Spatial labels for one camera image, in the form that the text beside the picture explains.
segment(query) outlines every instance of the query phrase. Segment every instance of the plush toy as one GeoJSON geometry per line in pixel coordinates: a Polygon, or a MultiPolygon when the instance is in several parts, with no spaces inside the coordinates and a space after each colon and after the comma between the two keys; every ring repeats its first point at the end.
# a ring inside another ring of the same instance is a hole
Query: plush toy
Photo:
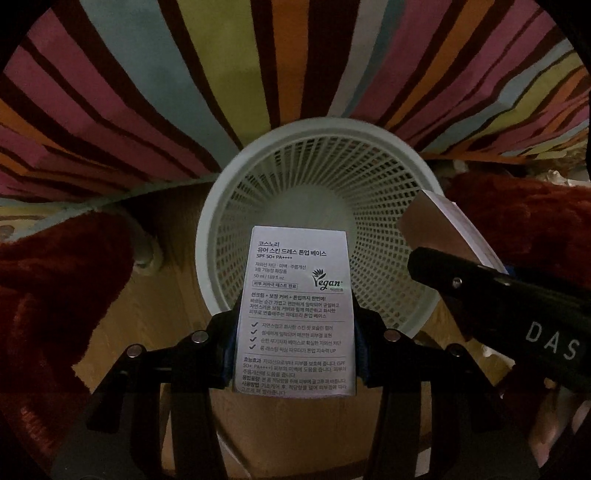
{"type": "Polygon", "coordinates": [[[89,398],[72,366],[129,280],[130,237],[93,212],[0,243],[0,411],[46,469],[89,398]]]}

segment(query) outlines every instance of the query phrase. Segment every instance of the metal rivet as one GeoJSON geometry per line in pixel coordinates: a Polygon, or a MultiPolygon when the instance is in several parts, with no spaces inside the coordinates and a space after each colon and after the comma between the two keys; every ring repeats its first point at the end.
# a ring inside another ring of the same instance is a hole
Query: metal rivet
{"type": "Polygon", "coordinates": [[[401,338],[401,335],[399,331],[394,330],[393,328],[389,328],[384,332],[384,338],[388,342],[398,342],[401,338]]]}
{"type": "Polygon", "coordinates": [[[135,345],[132,345],[127,349],[127,356],[135,358],[137,356],[140,356],[142,354],[142,351],[144,351],[142,346],[136,343],[135,345]]]}
{"type": "Polygon", "coordinates": [[[205,343],[209,339],[209,335],[205,330],[197,330],[191,335],[191,341],[193,343],[205,343]]]}
{"type": "Polygon", "coordinates": [[[462,356],[464,354],[464,347],[458,345],[457,343],[453,343],[449,347],[447,347],[447,351],[450,352],[453,356],[462,356]]]}

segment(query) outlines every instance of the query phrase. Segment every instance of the vegan logo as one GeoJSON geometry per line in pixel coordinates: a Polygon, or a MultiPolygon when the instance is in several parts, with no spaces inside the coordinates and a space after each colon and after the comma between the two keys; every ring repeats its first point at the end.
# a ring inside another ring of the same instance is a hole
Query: vegan logo
{"type": "Polygon", "coordinates": [[[314,279],[314,286],[320,287],[321,290],[326,290],[328,287],[340,287],[343,283],[339,280],[323,280],[326,276],[324,270],[318,268],[312,272],[312,278],[314,279]]]}

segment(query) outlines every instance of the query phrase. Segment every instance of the product label card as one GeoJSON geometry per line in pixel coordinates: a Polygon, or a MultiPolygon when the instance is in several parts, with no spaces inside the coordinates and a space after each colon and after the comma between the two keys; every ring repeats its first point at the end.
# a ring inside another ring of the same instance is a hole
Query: product label card
{"type": "Polygon", "coordinates": [[[252,229],[234,388],[285,398],[355,395],[345,232],[252,229]]]}

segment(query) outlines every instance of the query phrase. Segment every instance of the light blue stripe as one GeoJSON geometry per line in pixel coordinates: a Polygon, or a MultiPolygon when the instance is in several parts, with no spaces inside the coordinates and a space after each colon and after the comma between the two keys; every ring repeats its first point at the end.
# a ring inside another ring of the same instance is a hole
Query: light blue stripe
{"type": "Polygon", "coordinates": [[[221,167],[238,148],[191,79],[157,0],[80,0],[107,48],[149,103],[221,167]]]}
{"type": "Polygon", "coordinates": [[[371,85],[375,74],[382,66],[382,62],[388,52],[388,47],[390,46],[390,39],[400,25],[400,19],[404,13],[404,7],[405,0],[389,0],[386,10],[384,10],[382,25],[375,40],[374,50],[369,58],[368,66],[355,89],[351,101],[345,109],[345,113],[343,113],[344,117],[351,115],[353,110],[355,110],[355,107],[363,98],[363,94],[368,89],[369,85],[371,85]]]}
{"type": "Polygon", "coordinates": [[[470,134],[482,127],[493,116],[511,110],[521,96],[521,93],[535,79],[536,75],[572,50],[573,46],[566,39],[556,44],[544,58],[512,78],[503,87],[498,99],[493,104],[488,105],[476,115],[472,115],[453,124],[422,151],[441,154],[452,145],[469,137],[470,134]]]}
{"type": "Polygon", "coordinates": [[[554,143],[556,141],[566,142],[567,140],[570,140],[571,138],[573,138],[581,130],[587,128],[588,126],[589,126],[589,119],[584,120],[583,122],[581,122],[580,124],[578,124],[576,127],[571,128],[570,130],[568,130],[567,132],[563,133],[559,137],[555,137],[555,138],[552,138],[550,140],[546,140],[545,142],[538,143],[536,145],[532,145],[532,146],[527,147],[527,148],[522,148],[521,150],[513,150],[511,152],[505,152],[505,153],[502,153],[501,155],[503,157],[515,157],[516,155],[522,154],[526,150],[530,150],[532,148],[538,148],[538,147],[541,147],[542,145],[551,144],[551,143],[554,143]]]}

